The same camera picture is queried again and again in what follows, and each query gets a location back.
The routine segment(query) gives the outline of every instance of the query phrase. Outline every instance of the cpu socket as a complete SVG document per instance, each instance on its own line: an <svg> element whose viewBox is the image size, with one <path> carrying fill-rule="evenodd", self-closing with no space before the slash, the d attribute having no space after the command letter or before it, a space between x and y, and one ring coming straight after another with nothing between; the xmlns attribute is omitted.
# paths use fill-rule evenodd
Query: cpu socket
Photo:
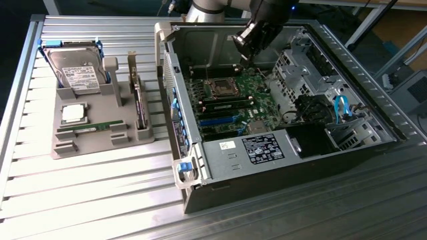
<svg viewBox="0 0 427 240"><path fill-rule="evenodd" d="M227 98L239 96L239 89L237 86L235 79L229 78L214 78L209 81L211 88L213 97L215 98Z"/></svg>

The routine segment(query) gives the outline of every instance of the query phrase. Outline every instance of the gray plastic stand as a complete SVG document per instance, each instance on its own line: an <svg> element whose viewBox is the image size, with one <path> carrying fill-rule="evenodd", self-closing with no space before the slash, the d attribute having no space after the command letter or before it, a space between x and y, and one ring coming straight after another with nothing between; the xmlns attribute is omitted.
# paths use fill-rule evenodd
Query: gray plastic stand
<svg viewBox="0 0 427 240"><path fill-rule="evenodd" d="M106 57L103 66L111 76L111 83L99 85L101 93L77 95L71 88L57 88L53 151L54 159L74 157L111 149L131 147L155 141L150 119L146 86L142 82L143 107L146 110L147 128L137 128L137 103L131 93L130 82L118 82L118 59ZM86 124L107 123L122 120L123 123L110 125L109 130L75 133L73 130L59 132L62 128L78 125L62 125L63 106L86 103Z"/></svg>

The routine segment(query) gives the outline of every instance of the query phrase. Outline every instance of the barcode sticker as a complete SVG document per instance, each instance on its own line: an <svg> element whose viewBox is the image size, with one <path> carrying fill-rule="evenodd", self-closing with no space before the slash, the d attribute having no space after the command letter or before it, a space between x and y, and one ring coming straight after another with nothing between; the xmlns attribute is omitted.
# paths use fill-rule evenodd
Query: barcode sticker
<svg viewBox="0 0 427 240"><path fill-rule="evenodd" d="M98 89L101 87L94 66L65 67L62 70L73 90Z"/></svg>
<svg viewBox="0 0 427 240"><path fill-rule="evenodd" d="M225 141L219 143L221 150L234 149L237 147L235 141Z"/></svg>

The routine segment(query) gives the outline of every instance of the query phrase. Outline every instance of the sticker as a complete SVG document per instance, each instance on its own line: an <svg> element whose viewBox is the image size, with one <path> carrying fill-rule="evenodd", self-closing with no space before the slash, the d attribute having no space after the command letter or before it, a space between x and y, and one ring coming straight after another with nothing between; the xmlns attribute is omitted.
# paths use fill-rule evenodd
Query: sticker
<svg viewBox="0 0 427 240"><path fill-rule="evenodd" d="M219 143L221 150L234 149L237 147L235 141L225 141Z"/></svg>
<svg viewBox="0 0 427 240"><path fill-rule="evenodd" d="M274 134L249 137L242 141L253 164L286 158Z"/></svg>
<svg viewBox="0 0 427 240"><path fill-rule="evenodd" d="M231 108L233 106L231 105L223 105L223 106L215 106L214 109L227 109L227 108Z"/></svg>
<svg viewBox="0 0 427 240"><path fill-rule="evenodd" d="M74 130L74 133L83 134L83 133L95 132L95 131L97 131L97 127L91 127L91 128L86 128L86 129Z"/></svg>
<svg viewBox="0 0 427 240"><path fill-rule="evenodd" d="M66 120L66 123L74 123L74 122L81 122L81 121L82 121L82 118L77 118L77 119Z"/></svg>
<svg viewBox="0 0 427 240"><path fill-rule="evenodd" d="M62 70L74 90L101 88L94 66L65 67Z"/></svg>

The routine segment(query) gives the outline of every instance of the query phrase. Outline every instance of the blue latch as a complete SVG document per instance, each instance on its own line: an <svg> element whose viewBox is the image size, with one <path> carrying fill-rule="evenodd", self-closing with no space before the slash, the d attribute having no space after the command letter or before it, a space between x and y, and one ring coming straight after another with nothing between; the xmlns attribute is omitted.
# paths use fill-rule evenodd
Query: blue latch
<svg viewBox="0 0 427 240"><path fill-rule="evenodd" d="M173 104L171 104L171 108L177 107L178 102L179 102L179 100L177 98L174 98L174 101L173 101Z"/></svg>
<svg viewBox="0 0 427 240"><path fill-rule="evenodd" d="M46 47L47 48L61 48L63 46L62 40L47 40Z"/></svg>
<svg viewBox="0 0 427 240"><path fill-rule="evenodd" d="M191 170L194 170L194 165L191 162L182 162L178 165L178 172L183 173L183 172L190 172Z"/></svg>

